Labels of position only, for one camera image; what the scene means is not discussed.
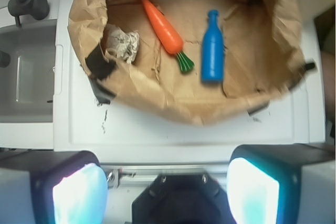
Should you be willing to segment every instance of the blue bottle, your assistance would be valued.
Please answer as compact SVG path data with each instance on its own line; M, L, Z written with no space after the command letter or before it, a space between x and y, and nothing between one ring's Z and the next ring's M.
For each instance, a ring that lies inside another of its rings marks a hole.
M203 38L202 81L223 82L224 79L224 40L218 27L217 10L208 13L209 28Z

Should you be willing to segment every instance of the bottle neck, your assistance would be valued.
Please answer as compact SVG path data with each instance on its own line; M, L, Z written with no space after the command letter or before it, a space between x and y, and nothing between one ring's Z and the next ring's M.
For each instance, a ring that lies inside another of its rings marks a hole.
M213 27L213 26L217 26L217 16L211 16L211 17L209 18L209 25L210 25L211 27Z

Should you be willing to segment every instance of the screw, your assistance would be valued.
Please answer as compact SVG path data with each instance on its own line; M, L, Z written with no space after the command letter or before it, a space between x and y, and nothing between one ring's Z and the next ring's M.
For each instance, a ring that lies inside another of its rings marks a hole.
M110 172L109 175L107 175L107 183L108 182L113 182L115 179L115 176L113 174L113 172Z
M206 177L205 174L202 175L202 182L203 184L206 184L208 182L208 178Z

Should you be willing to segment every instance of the dark stain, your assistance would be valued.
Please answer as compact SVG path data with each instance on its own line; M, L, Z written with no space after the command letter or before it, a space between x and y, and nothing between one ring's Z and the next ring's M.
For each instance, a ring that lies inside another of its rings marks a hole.
M256 123L262 123L262 121L259 118L253 118L253 121Z

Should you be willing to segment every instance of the white countertop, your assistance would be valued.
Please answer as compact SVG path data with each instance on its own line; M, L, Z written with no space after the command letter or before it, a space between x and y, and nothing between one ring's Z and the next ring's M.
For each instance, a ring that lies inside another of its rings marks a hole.
M243 143L289 144L324 140L320 56L313 23L303 30L304 56L318 71L291 94L254 116L240 114L208 127L166 121L112 102L97 106L68 32L72 0L60 0L56 36L54 147L90 150L103 163L207 163L229 159Z

